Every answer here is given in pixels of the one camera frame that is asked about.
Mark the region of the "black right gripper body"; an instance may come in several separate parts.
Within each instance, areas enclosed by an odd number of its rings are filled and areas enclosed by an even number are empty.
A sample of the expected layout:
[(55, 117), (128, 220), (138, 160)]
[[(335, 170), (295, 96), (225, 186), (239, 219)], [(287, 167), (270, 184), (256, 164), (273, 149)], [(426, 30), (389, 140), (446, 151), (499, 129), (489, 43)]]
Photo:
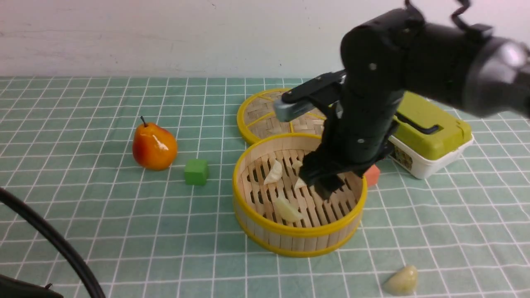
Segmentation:
[(317, 178), (351, 172), (362, 178), (380, 159), (393, 126), (403, 90), (370, 92), (364, 96), (343, 89), (336, 113), (324, 123), (320, 145), (304, 157), (300, 177), (307, 185)]

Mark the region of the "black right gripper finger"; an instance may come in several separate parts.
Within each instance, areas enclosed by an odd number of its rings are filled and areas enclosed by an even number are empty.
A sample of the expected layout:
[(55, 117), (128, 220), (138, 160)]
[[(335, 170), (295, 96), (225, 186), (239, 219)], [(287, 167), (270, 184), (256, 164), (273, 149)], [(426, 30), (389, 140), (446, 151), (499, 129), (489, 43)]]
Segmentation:
[(345, 183), (343, 180), (337, 174), (333, 174), (317, 178), (313, 187), (323, 201), (328, 201), (331, 196), (337, 190), (341, 190), (344, 185)]

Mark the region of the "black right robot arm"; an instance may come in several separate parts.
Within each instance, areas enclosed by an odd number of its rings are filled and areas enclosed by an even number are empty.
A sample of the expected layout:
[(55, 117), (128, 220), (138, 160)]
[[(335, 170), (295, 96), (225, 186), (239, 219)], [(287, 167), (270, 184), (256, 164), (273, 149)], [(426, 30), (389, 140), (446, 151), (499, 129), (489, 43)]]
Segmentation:
[(299, 177), (323, 198), (343, 186), (339, 174), (363, 177), (390, 154), (394, 115), (405, 92), (478, 118), (511, 111), (529, 117), (529, 52), (493, 28), (468, 25), (452, 14), (453, 27), (426, 22), (409, 2), (353, 28), (342, 39), (339, 73), (326, 73), (300, 88), (324, 115), (320, 145), (307, 154)]

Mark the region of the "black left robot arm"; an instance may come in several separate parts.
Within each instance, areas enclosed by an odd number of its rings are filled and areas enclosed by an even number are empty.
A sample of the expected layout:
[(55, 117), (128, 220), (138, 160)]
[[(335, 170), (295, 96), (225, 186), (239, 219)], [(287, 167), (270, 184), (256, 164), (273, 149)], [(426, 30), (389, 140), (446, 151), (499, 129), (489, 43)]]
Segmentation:
[(51, 290), (51, 284), (34, 285), (11, 277), (0, 275), (1, 298), (63, 298), (64, 296)]

